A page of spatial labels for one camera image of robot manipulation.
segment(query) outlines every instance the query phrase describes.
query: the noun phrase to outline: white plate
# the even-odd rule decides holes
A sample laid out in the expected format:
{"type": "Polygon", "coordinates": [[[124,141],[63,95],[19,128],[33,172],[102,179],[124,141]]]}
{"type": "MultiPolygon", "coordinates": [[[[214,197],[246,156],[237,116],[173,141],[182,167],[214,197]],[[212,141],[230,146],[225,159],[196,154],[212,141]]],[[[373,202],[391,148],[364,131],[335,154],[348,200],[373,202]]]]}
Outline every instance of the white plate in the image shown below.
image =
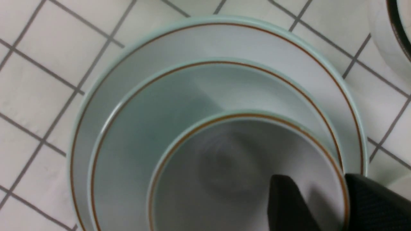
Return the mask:
{"type": "Polygon", "coordinates": [[[210,57],[248,59],[296,81],[319,102],[337,129],[347,154],[345,172],[366,174],[366,138],[356,106],[340,74],[322,55],[288,31],[262,21],[233,16],[191,18],[129,48],[85,97],[68,158],[73,204],[84,231],[92,230],[86,203],[92,149],[118,102],[159,70],[210,57]]]}

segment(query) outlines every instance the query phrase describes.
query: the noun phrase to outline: tiled countertop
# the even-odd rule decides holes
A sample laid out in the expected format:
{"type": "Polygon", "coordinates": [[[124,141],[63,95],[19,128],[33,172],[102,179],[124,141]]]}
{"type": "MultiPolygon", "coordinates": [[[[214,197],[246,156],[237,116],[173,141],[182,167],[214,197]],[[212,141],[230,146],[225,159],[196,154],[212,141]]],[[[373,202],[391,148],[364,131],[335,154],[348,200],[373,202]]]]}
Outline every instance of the tiled countertop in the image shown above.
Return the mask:
{"type": "Polygon", "coordinates": [[[379,55],[364,0],[0,0],[0,230],[79,230],[65,156],[81,99],[125,46],[207,14],[262,19],[316,47],[362,112],[369,177],[411,173],[411,84],[379,55]]]}

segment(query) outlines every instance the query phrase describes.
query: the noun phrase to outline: plate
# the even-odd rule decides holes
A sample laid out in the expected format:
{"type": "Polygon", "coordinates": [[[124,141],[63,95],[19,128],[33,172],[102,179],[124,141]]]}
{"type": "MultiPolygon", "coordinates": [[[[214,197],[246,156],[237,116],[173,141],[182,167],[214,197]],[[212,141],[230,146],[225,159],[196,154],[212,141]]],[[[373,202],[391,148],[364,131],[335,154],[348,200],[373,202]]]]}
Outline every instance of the plate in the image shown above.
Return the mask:
{"type": "MultiPolygon", "coordinates": [[[[331,148],[335,162],[341,162],[329,119],[289,78],[246,60],[185,63],[137,85],[105,123],[93,150],[87,183],[95,230],[149,230],[145,225],[147,192],[164,151],[198,121],[237,110],[259,110],[296,121],[302,124],[300,129],[313,132],[331,148]]],[[[260,136],[269,136],[266,133],[261,130],[260,136]]]]}
{"type": "Polygon", "coordinates": [[[209,57],[245,58],[276,69],[308,90],[341,139],[345,172],[366,175],[366,136],[338,71],[297,36],[259,20],[235,16],[190,18],[151,34],[123,53],[85,96],[68,155],[69,183],[79,224],[92,230],[87,171],[105,121],[134,86],[159,70],[209,57]]]}

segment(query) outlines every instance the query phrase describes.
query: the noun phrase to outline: white bowl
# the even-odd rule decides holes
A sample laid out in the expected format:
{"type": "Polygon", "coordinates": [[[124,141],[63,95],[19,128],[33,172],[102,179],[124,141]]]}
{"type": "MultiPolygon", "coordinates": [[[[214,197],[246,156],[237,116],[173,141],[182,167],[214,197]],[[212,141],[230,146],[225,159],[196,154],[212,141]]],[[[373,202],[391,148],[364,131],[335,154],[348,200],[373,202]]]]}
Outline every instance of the white bowl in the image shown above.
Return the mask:
{"type": "Polygon", "coordinates": [[[411,44],[396,0],[368,0],[369,29],[381,56],[400,77],[411,83],[411,44]]]}
{"type": "Polygon", "coordinates": [[[192,124],[232,110],[291,118],[319,137],[339,163],[326,115],[292,80],[249,61],[213,58],[164,70],[135,87],[105,123],[88,173],[96,231],[148,230],[150,177],[169,144],[192,124]]]}
{"type": "Polygon", "coordinates": [[[152,177],[150,230],[269,231],[273,174],[296,182],[321,230],[348,227],[348,189],[331,153],[302,125],[239,111],[201,121],[169,146],[152,177]]]}

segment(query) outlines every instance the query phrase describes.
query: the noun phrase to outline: ceramic dish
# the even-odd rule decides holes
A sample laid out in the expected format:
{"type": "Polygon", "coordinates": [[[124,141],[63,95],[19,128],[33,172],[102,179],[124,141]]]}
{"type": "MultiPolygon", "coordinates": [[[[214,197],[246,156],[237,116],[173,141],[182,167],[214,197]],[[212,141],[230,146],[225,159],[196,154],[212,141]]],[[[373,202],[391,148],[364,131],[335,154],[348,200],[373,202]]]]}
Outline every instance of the ceramic dish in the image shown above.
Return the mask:
{"type": "Polygon", "coordinates": [[[292,80],[244,60],[193,61],[143,81],[105,123],[88,173],[95,230],[147,230],[145,199],[163,152],[197,121],[241,109],[264,110],[298,121],[331,147],[332,157],[341,162],[331,123],[292,80]]]}
{"type": "Polygon", "coordinates": [[[388,66],[411,83],[411,44],[398,13],[396,0],[368,1],[369,29],[388,66]]]}
{"type": "Polygon", "coordinates": [[[118,58],[84,97],[68,154],[69,183],[79,225],[92,230],[87,169],[94,143],[121,98],[150,75],[207,57],[245,58],[284,73],[307,89],[329,115],[342,149],[344,169],[366,174],[366,138],[344,81],[318,52],[271,24],[233,16],[191,18],[141,40],[118,58]]]}
{"type": "Polygon", "coordinates": [[[411,40],[411,0],[397,0],[397,8],[402,28],[407,35],[408,41],[411,40]]]}
{"type": "Polygon", "coordinates": [[[268,231],[273,174],[297,184],[321,230],[348,227],[349,199],[332,153],[287,118],[224,113],[184,131],[152,177],[151,231],[268,231]]]}

